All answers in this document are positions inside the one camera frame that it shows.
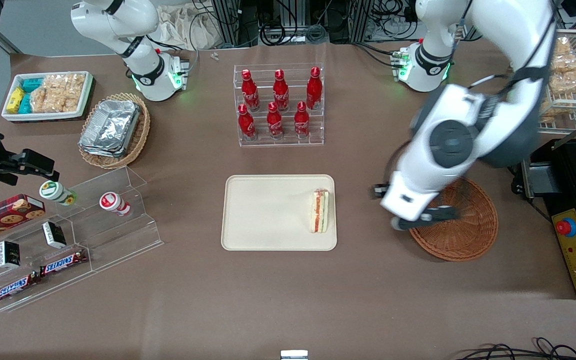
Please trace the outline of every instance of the brown table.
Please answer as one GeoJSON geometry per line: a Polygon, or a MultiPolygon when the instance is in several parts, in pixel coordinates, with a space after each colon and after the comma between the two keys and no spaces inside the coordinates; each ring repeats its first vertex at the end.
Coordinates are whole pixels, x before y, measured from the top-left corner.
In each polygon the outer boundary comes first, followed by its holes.
{"type": "MultiPolygon", "coordinates": [[[[369,198],[426,94],[393,82],[386,66],[349,45],[218,53],[218,62],[201,54],[187,91],[148,102],[152,128],[132,168],[149,182],[144,202],[166,244],[0,313],[0,359],[276,359],[282,349],[308,349],[313,360],[430,360],[498,342],[532,349],[538,336],[576,348],[576,300],[553,226],[510,192],[505,169],[476,164],[468,173],[493,199],[500,223],[493,248],[472,262],[428,255],[409,233],[392,230],[391,215],[369,198]],[[326,144],[240,148],[233,66],[312,61],[326,67],[326,144]],[[332,176],[336,248],[222,249],[224,184],[233,174],[332,176]]],[[[135,92],[116,55],[11,59],[13,74],[90,71],[94,103],[135,92]]],[[[455,61],[457,84],[508,65],[484,40],[460,45],[455,61]]],[[[66,186],[103,173],[78,153],[81,127],[0,118],[6,147],[55,159],[66,186]]],[[[41,182],[0,184],[0,199],[34,194],[41,182]]]]}

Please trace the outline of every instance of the acrylic bottle rack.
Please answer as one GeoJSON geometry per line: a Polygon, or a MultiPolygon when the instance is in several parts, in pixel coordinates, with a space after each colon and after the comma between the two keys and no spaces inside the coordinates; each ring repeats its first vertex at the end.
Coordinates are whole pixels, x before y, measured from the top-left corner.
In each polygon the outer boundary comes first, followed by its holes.
{"type": "Polygon", "coordinates": [[[46,215],[25,226],[0,235],[19,244],[21,266],[0,268],[0,288],[39,271],[78,249],[84,249],[88,261],[45,276],[39,283],[27,287],[0,301],[0,312],[11,312],[42,299],[59,289],[73,285],[96,273],[131,259],[163,244],[155,220],[146,213],[140,189],[146,182],[128,167],[119,168],[70,187],[77,193],[74,205],[63,206],[44,200],[46,215]],[[126,216],[101,209],[99,198],[106,192],[116,192],[130,203],[126,216]],[[67,246],[54,248],[46,244],[42,224],[51,221],[61,226],[67,246]]]}
{"type": "Polygon", "coordinates": [[[324,68],[322,63],[290,63],[290,64],[247,64],[235,65],[233,75],[233,85],[235,93],[234,116],[235,126],[239,145],[242,148],[253,146],[316,146],[324,144],[324,109],[326,82],[324,68]],[[297,112],[297,103],[306,101],[306,86],[311,78],[311,68],[316,66],[321,69],[321,83],[323,91],[321,93],[321,106],[319,109],[308,109],[310,115],[310,136],[306,139],[297,138],[295,134],[295,112],[297,112]],[[259,92],[259,110],[251,111],[254,119],[254,127],[257,133],[257,139],[246,141],[242,136],[237,119],[239,117],[237,107],[244,104],[242,94],[242,70],[247,69],[252,75],[252,79],[259,92]],[[288,84],[289,108],[286,112],[281,113],[281,127],[283,128],[283,138],[279,140],[270,137],[270,130],[266,116],[268,114],[268,103],[274,100],[273,85],[275,84],[275,71],[282,69],[284,79],[288,84]]]}

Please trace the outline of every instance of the coca-cola bottle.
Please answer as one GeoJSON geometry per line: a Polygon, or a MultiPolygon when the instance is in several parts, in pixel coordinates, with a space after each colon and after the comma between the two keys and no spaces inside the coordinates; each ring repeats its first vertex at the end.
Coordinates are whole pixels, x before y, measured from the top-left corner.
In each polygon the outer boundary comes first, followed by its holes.
{"type": "Polygon", "coordinates": [[[284,71],[282,69],[274,72],[272,92],[274,92],[274,102],[277,103],[277,109],[280,112],[288,110],[288,84],[284,80],[284,71]]]}
{"type": "Polygon", "coordinates": [[[241,71],[241,78],[244,81],[243,84],[241,84],[244,101],[251,112],[256,112],[259,110],[259,91],[257,84],[253,81],[250,70],[248,69],[241,71]]]}
{"type": "Polygon", "coordinates": [[[282,128],[282,114],[277,111],[277,104],[270,101],[268,104],[268,116],[265,120],[268,121],[268,130],[270,130],[270,137],[275,141],[281,140],[284,137],[284,129],[282,128]]]}
{"type": "Polygon", "coordinates": [[[294,114],[294,132],[297,134],[297,139],[306,139],[310,135],[308,123],[311,117],[306,112],[306,103],[299,101],[297,103],[297,112],[294,114]]]}
{"type": "Polygon", "coordinates": [[[241,134],[244,141],[256,141],[257,132],[255,130],[255,124],[252,115],[248,112],[248,107],[244,104],[241,104],[239,105],[237,111],[239,112],[239,129],[241,129],[241,134]]]}
{"type": "Polygon", "coordinates": [[[308,109],[319,110],[322,107],[322,91],[324,86],[322,84],[322,69],[313,66],[310,69],[310,79],[306,85],[306,105],[308,109]]]}

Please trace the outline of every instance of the wicker basket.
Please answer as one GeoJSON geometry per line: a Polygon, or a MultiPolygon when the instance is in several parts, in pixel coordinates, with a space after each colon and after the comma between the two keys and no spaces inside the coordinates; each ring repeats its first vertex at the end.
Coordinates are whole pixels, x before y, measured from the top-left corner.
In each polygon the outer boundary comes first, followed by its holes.
{"type": "Polygon", "coordinates": [[[460,178],[448,185],[441,200],[432,201],[457,208],[459,219],[433,226],[412,228],[412,237],[428,253],[450,262],[467,262],[486,253],[497,239],[499,223],[497,210],[490,198],[468,178],[460,178]]]}
{"type": "MultiPolygon", "coordinates": [[[[139,114],[139,118],[137,119],[137,126],[135,126],[134,132],[132,133],[132,138],[130,139],[130,146],[128,146],[128,151],[123,157],[93,155],[79,148],[81,156],[88,164],[92,166],[98,166],[103,169],[112,170],[127,166],[128,164],[134,162],[135,159],[137,159],[139,153],[142,152],[144,145],[146,145],[146,138],[148,137],[148,132],[151,129],[151,116],[148,114],[148,109],[146,108],[144,101],[132,93],[117,93],[106,97],[105,100],[128,100],[138,104],[141,107],[141,112],[139,114]]],[[[86,131],[86,128],[90,123],[90,119],[92,118],[92,115],[94,114],[99,104],[101,104],[101,101],[94,105],[93,109],[89,112],[88,116],[86,117],[86,122],[84,123],[83,129],[81,130],[81,134],[86,131]]]]}

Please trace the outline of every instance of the emergency stop button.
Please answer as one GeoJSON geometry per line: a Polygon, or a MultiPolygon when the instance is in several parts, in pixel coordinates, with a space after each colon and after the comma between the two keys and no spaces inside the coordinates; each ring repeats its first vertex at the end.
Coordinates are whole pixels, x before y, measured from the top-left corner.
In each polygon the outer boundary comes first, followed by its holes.
{"type": "Polygon", "coordinates": [[[576,235],[576,223],[571,218],[563,218],[555,224],[555,230],[558,234],[571,238],[576,235]]]}

